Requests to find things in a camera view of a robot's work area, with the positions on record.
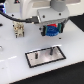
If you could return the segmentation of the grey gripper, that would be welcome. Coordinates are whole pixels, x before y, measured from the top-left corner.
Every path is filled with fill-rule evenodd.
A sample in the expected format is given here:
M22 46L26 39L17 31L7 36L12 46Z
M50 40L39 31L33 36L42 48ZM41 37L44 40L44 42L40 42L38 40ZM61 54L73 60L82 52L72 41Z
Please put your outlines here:
M39 18L39 23L41 26L43 26L41 30L41 35L45 36L46 26L44 25L49 25L49 24L59 23L59 32L63 33L64 23L61 22L63 22L65 19L69 17L69 10L68 8L65 8L63 12L58 12L52 8L45 8L45 9L39 9L37 11L37 14Z

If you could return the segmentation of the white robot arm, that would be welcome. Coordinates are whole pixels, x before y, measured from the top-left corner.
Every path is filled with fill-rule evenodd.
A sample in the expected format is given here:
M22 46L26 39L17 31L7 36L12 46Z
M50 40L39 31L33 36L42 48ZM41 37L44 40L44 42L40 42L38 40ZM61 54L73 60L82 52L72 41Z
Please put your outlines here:
M66 0L21 0L21 14L40 26L42 36L56 36L63 32L69 10Z

